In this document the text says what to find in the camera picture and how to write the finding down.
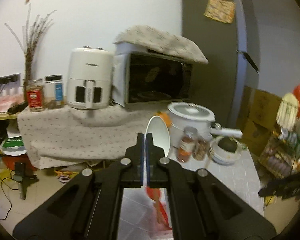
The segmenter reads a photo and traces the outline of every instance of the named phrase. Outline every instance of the dried branches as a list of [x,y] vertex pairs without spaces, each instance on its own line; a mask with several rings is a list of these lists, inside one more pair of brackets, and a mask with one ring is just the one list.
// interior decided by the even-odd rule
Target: dried branches
[[51,27],[53,24],[53,19],[49,19],[51,14],[55,11],[48,13],[46,17],[40,18],[40,14],[37,15],[33,25],[29,28],[29,19],[30,19],[30,12],[31,12],[31,4],[29,4],[28,16],[26,21],[26,26],[22,27],[22,42],[15,34],[15,32],[10,28],[10,26],[5,23],[4,25],[9,29],[9,31],[13,34],[16,38],[17,42],[19,43],[23,54],[25,55],[25,66],[26,66],[26,76],[25,80],[29,81],[31,79],[31,63],[34,57],[35,50],[37,48],[38,42],[43,34]]

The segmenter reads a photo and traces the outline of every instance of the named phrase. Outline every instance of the fridge magnet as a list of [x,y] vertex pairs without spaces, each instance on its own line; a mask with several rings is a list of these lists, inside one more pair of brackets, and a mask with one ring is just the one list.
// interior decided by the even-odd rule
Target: fridge magnet
[[204,16],[223,23],[232,23],[235,3],[224,0],[209,0]]

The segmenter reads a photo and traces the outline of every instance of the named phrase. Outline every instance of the gray wall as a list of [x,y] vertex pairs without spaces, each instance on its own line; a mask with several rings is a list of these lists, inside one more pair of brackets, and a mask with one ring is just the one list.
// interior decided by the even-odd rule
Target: gray wall
[[294,0],[242,0],[259,88],[282,97],[300,82],[300,8]]

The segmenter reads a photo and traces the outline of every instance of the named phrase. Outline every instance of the bottle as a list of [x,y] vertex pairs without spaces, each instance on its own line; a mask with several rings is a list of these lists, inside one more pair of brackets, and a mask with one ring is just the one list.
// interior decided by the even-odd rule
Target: bottle
[[180,142],[180,148],[177,154],[179,162],[187,162],[194,151],[197,140],[198,130],[194,127],[187,126],[183,130],[183,137]]
[[45,77],[44,96],[46,108],[56,109],[64,106],[62,75]]
[[209,150],[209,142],[203,137],[199,137],[193,152],[193,158],[197,161],[202,161]]
[[42,79],[29,80],[26,87],[28,105],[31,112],[44,110],[44,94]]

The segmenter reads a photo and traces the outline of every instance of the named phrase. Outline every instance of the saucepan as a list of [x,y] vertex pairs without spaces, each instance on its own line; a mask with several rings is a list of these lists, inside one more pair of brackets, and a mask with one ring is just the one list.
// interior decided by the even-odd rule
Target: saucepan
[[174,147],[179,147],[186,126],[192,126],[198,130],[200,136],[211,141],[212,134],[241,138],[242,132],[238,129],[222,128],[215,122],[214,113],[203,106],[194,103],[174,102],[168,105],[170,126],[170,142]]

